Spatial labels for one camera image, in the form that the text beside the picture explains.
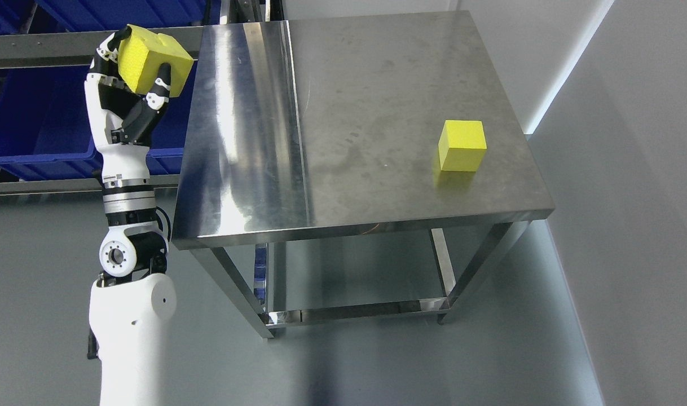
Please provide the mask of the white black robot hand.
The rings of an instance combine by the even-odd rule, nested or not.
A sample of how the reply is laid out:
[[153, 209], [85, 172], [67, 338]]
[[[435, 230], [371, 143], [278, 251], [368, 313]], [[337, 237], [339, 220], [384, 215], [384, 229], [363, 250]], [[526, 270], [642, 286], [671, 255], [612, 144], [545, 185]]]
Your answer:
[[153, 129], [170, 102], [171, 66], [161, 64], [144, 95], [134, 93], [119, 72], [122, 41], [134, 28], [110, 34], [94, 51], [83, 89], [89, 127], [103, 164], [94, 170], [103, 188], [142, 185], [150, 177], [147, 153]]

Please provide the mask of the white robot forearm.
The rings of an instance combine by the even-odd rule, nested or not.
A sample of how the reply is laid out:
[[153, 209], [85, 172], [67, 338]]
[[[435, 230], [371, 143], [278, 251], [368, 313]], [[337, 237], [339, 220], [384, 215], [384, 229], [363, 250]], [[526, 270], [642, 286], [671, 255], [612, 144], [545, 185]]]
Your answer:
[[163, 360], [178, 305], [166, 274], [170, 219], [148, 178], [100, 179], [108, 231], [91, 286], [87, 357], [101, 362], [101, 405], [161, 405]]

